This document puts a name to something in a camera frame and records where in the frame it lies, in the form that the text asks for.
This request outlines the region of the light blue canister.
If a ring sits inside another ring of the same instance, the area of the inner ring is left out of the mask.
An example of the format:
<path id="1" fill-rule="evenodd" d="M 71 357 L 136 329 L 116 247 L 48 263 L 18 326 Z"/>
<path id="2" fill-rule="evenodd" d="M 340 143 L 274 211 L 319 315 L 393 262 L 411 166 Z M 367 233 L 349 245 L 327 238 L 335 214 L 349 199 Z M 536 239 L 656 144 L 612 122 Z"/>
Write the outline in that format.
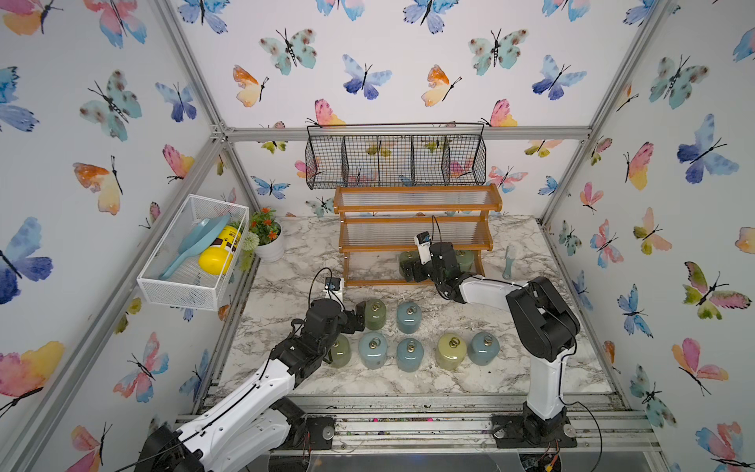
<path id="1" fill-rule="evenodd" d="M 380 332 L 368 332 L 359 340 L 359 355 L 368 370 L 381 369 L 387 363 L 388 349 L 387 339 Z"/>

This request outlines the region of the yellow tea canister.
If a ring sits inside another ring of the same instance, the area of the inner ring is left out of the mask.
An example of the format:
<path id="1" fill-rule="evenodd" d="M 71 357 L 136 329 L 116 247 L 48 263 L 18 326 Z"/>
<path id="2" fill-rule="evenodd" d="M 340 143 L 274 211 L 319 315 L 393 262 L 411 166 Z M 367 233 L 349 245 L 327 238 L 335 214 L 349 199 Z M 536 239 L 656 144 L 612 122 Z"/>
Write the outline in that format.
<path id="1" fill-rule="evenodd" d="M 436 345 L 436 363 L 446 371 L 455 371 L 467 354 L 467 345 L 460 334 L 446 332 Z"/>

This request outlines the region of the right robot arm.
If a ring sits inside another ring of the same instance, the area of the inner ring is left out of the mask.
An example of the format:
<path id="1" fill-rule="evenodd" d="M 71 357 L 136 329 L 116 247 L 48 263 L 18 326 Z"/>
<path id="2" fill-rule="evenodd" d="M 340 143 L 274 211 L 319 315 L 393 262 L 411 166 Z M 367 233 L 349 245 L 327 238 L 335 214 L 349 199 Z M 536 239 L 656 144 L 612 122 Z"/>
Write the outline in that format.
<path id="1" fill-rule="evenodd" d="M 535 277 L 507 282 L 464 273 L 453 245 L 434 242 L 428 232 L 415 236 L 414 244 L 418 258 L 405 271 L 407 280 L 432 281 L 440 297 L 448 301 L 509 313 L 531 356 L 527 411 L 544 422 L 564 415 L 562 375 L 566 358 L 576 353 L 580 324 L 552 281 Z"/>

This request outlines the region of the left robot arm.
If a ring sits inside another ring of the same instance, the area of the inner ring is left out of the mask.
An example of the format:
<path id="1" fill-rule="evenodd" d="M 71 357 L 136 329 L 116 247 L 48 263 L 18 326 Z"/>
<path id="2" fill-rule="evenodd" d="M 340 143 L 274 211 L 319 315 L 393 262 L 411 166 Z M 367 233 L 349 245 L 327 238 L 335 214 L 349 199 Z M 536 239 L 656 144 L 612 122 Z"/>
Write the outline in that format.
<path id="1" fill-rule="evenodd" d="M 134 471 L 240 471 L 258 456 L 306 434 L 304 412 L 288 395 L 314 374 L 342 334 L 363 332 L 366 304 L 352 310 L 335 298 L 309 303 L 304 319 L 261 368 L 206 413 L 145 440 Z"/>

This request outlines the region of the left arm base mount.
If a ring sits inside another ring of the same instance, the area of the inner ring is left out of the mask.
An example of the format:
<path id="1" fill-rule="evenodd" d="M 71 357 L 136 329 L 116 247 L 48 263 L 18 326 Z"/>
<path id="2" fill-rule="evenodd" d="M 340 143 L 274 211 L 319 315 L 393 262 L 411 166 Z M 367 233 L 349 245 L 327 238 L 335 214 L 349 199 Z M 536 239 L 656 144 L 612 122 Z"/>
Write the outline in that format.
<path id="1" fill-rule="evenodd" d="M 335 436 L 335 419 L 331 416 L 312 416 L 287 397 L 271 405 L 271 409 L 284 417 L 287 435 L 274 450 L 301 450 L 320 452 L 331 450 Z"/>

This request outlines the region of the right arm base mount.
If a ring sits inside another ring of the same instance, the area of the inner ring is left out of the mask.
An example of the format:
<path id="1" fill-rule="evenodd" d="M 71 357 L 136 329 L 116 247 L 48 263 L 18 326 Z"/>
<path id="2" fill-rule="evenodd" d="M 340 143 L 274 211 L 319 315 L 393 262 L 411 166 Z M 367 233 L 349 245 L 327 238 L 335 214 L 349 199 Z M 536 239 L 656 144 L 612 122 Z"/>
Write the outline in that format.
<path id="1" fill-rule="evenodd" d="M 555 417 L 543 420 L 527 403 L 518 414 L 494 415 L 491 436 L 497 448 L 576 448 L 576 432 L 562 407 Z"/>

